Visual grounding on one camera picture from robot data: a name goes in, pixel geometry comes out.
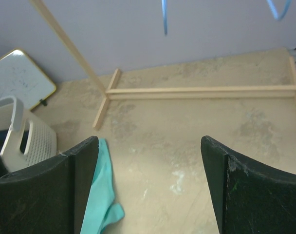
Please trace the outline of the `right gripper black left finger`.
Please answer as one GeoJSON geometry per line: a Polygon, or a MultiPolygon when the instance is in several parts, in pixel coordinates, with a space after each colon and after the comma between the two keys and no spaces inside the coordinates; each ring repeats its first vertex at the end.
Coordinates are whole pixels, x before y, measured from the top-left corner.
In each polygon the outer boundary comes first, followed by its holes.
{"type": "Polygon", "coordinates": [[[91,136],[0,177],[0,234],[80,233],[99,152],[91,136]]]}

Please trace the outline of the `teal green t shirt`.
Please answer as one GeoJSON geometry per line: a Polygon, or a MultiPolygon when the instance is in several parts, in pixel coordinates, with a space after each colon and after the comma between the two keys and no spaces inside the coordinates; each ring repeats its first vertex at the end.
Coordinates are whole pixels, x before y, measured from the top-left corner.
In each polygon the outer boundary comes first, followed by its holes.
{"type": "Polygon", "coordinates": [[[115,203],[110,151],[104,138],[99,139],[98,159],[81,227],[82,234],[102,234],[107,226],[120,221],[125,212],[115,203]]]}

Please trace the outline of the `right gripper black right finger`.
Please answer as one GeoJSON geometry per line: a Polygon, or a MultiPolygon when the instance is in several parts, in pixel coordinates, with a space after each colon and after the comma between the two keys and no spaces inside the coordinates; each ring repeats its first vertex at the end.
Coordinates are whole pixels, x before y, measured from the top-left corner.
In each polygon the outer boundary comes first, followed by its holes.
{"type": "Polygon", "coordinates": [[[201,139],[203,166],[221,234],[296,234],[296,175],[201,139]]]}

